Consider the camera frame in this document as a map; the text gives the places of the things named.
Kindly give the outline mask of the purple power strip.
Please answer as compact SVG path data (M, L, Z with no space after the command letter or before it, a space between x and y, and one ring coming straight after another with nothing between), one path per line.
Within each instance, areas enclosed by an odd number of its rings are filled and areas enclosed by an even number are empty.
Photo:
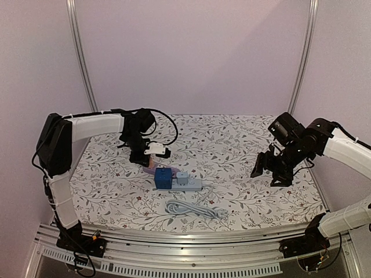
M147 174L155 175L157 168L169 168L172 171L172 175L176 175L176 173L180 172L178 168L163 165L163 164L155 164L154 167L142 167L143 171Z

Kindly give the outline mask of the dark blue cube socket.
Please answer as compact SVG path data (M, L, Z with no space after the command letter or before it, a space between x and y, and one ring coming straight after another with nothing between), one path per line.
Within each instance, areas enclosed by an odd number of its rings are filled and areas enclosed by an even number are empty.
M165 168L156 168L154 175L154 182L156 189L159 190L169 190L172 188L172 179L173 173L172 169Z

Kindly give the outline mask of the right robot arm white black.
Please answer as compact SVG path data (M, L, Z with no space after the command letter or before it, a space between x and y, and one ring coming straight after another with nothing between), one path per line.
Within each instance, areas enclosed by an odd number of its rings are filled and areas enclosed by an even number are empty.
M323 156L370 179L370 145L352 136L338 122L316 118L303 126L290 113L284 112L269 125L268 131L282 148L270 144L265 152L260 152L251 178L268 170L272 175L272 187L289 187L300 163L312 163L316 157ZM311 253L321 245L322 239L369 223L370 196L365 196L344 208L316 216L300 239L300 248Z

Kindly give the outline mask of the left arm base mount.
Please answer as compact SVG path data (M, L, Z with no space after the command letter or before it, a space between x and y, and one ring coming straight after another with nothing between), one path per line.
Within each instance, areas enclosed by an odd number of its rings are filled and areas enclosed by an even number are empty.
M101 237L95 239L93 236L87 235L77 235L72 237L69 234L60 232L56 246L75 253L103 258L107 247L107 241Z

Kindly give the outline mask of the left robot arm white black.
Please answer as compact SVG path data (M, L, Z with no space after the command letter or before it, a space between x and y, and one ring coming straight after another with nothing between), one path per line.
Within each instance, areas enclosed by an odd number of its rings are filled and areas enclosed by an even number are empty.
M52 113L46 118L31 164L43 174L45 195L55 221L60 231L67 231L63 240L73 251L82 251L86 239L75 230L81 228L81 223L74 209L70 179L88 143L96 136L119 134L121 147L130 149L131 163L148 167L152 155L169 158L169 147L176 140L157 142L149 138L149 129L157 127L155 114L175 124L169 115L154 108L116 108L65 116Z

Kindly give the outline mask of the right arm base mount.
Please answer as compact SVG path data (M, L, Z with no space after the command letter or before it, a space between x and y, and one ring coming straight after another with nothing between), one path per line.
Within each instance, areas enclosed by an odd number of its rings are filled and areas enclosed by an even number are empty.
M309 254L329 247L329 240L318 231L305 232L302 236L283 239L279 242L279 251L284 258Z

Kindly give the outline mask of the light blue charger plug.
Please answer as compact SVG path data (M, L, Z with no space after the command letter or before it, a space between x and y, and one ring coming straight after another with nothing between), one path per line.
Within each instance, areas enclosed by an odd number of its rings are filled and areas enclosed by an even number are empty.
M188 173L187 172L177 172L176 173L176 180L179 185L186 185L188 184Z

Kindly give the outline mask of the pink charger cube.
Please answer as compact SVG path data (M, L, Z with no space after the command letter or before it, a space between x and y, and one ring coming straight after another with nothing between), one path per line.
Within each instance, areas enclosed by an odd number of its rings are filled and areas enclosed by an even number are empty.
M155 167L155 162L154 162L154 160L152 158L150 158L149 164L148 164L148 168L152 169L154 167Z

